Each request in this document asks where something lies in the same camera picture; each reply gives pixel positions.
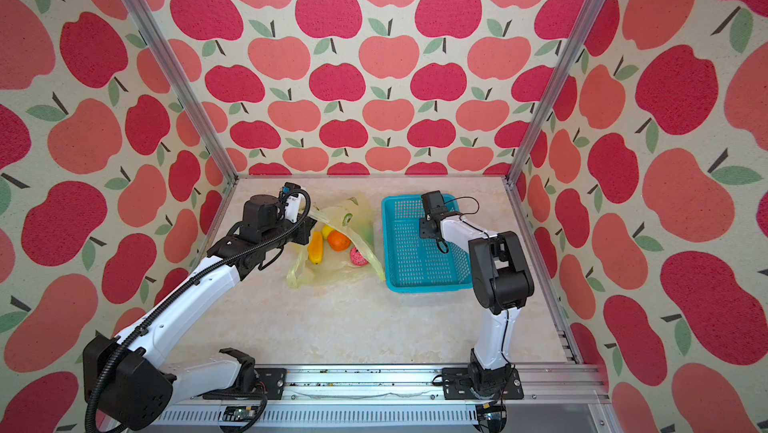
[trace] apple pattern wallpaper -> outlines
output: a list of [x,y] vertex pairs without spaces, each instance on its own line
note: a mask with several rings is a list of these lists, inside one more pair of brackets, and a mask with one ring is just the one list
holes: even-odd
[[582,2],[148,3],[240,175],[402,175],[507,173]]
[[766,16],[607,0],[518,177],[625,433],[768,431]]
[[83,347],[187,276],[226,185],[120,0],[0,0],[0,41],[0,431],[82,431]]

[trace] toy fruit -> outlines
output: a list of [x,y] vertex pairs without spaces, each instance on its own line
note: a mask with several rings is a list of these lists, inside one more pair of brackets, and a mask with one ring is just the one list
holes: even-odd
[[312,233],[312,241],[306,247],[306,252],[310,255],[310,261],[317,265],[322,261],[322,233],[316,231]]
[[344,251],[345,249],[349,248],[350,246],[350,239],[344,235],[344,233],[340,233],[336,230],[333,230],[328,235],[328,244],[333,248],[335,251]]
[[362,257],[362,254],[354,246],[350,250],[350,260],[352,265],[364,266],[368,264],[368,260]]
[[328,235],[330,235],[332,231],[335,230],[330,225],[322,227],[322,239],[328,239]]

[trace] yellow plastic bag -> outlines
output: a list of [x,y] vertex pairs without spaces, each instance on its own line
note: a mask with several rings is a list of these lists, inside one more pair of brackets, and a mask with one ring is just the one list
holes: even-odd
[[296,250],[296,262],[291,267],[286,282],[291,288],[302,285],[328,285],[339,281],[359,278],[367,273],[375,273],[381,281],[384,276],[384,266],[373,253],[373,221],[374,212],[368,199],[363,196],[348,198],[332,207],[316,210],[312,206],[310,217],[317,220],[312,231],[321,231],[329,225],[344,233],[352,241],[367,265],[357,266],[350,260],[350,250],[334,251],[325,245],[322,262],[315,265],[308,260],[306,246],[293,244]]

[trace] blue basket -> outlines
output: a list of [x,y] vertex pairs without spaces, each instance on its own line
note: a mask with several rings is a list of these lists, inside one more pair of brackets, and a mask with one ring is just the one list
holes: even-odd
[[[453,200],[452,195],[442,195]],[[456,202],[446,205],[456,210]],[[382,200],[382,226],[386,284],[400,293],[448,292],[472,287],[469,255],[448,243],[440,253],[434,239],[418,237],[418,219],[424,217],[421,195],[399,195]]]

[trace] perforated basket bottom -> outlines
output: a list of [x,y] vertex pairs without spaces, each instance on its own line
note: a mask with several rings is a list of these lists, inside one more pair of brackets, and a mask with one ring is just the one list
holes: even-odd
[[[453,200],[453,196],[443,194]],[[456,203],[447,205],[456,209]],[[420,195],[387,197],[382,201],[386,281],[389,289],[403,293],[441,292],[472,286],[469,255],[448,243],[441,253],[434,239],[418,237],[418,219],[424,208]]]

